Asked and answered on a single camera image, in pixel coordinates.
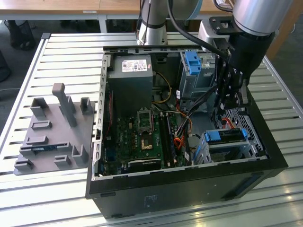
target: wooden desk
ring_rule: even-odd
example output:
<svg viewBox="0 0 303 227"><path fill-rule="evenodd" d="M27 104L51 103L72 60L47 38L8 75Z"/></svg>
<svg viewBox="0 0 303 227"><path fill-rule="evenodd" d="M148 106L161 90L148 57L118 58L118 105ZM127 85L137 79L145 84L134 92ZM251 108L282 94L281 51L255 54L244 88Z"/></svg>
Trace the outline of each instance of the wooden desk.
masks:
<svg viewBox="0 0 303 227"><path fill-rule="evenodd" d="M0 0L0 19L98 19L99 0Z"/></svg>
<svg viewBox="0 0 303 227"><path fill-rule="evenodd" d="M100 0L99 23L101 33L107 33L108 19L138 19L140 0ZM199 15L194 20L207 19L210 16L227 15L216 8L213 0L203 0Z"/></svg>
<svg viewBox="0 0 303 227"><path fill-rule="evenodd" d="M140 0L100 0L100 14L135 14L139 15ZM200 14L227 14L216 8L213 0L203 0Z"/></svg>

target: motherboard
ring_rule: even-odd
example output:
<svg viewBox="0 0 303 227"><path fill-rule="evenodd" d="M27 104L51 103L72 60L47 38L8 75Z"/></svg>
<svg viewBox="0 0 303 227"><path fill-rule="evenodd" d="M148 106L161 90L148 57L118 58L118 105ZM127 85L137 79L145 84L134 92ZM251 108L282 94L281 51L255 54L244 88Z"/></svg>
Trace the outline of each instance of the motherboard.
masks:
<svg viewBox="0 0 303 227"><path fill-rule="evenodd" d="M118 118L116 144L105 151L106 175L183 166L184 157L173 143L176 130L174 114L141 109L136 116Z"/></svg>

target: yellow wire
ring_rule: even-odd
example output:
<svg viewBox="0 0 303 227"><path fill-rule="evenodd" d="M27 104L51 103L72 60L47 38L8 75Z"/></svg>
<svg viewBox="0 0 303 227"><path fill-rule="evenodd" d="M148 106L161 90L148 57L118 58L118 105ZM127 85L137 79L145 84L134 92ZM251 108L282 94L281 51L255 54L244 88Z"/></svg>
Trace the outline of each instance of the yellow wire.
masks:
<svg viewBox="0 0 303 227"><path fill-rule="evenodd" d="M154 103L154 104L161 104L161 103L167 102L170 99L170 96L171 96L171 86L170 86L168 80L161 73L159 73L159 72L156 72L156 73L158 73L165 80L165 82L167 83L167 85L169 86L169 96L166 99L161 100L161 101L151 102L151 103Z"/></svg>

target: gray upright post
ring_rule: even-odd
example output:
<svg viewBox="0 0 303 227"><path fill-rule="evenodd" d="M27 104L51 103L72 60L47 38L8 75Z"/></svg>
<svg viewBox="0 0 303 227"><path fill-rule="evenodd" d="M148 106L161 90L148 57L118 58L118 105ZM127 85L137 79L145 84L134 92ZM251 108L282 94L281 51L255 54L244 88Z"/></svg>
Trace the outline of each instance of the gray upright post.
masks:
<svg viewBox="0 0 303 227"><path fill-rule="evenodd" d="M52 93L58 98L61 109L64 112L64 115L70 126L75 127L77 126L77 122L73 115L73 111L70 107L70 104L68 103L67 97L64 93L64 89L65 85L63 83L55 83L53 84Z"/></svg>

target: aluminum table frame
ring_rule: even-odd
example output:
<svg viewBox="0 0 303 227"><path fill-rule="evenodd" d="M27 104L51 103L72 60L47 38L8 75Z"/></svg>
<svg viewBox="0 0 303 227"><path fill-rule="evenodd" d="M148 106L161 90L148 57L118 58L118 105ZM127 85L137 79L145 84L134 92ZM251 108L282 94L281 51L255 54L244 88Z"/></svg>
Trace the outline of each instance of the aluminum table frame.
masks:
<svg viewBox="0 0 303 227"><path fill-rule="evenodd" d="M169 44L190 44L179 34ZM250 90L289 168L244 197L177 210L105 220L86 200L87 169L15 176L14 163L32 115L34 97L58 102L52 85L63 82L74 102L98 101L103 46L136 45L134 34L52 34L39 43L0 136L1 226L297 226L303 224L303 111L267 58Z"/></svg>

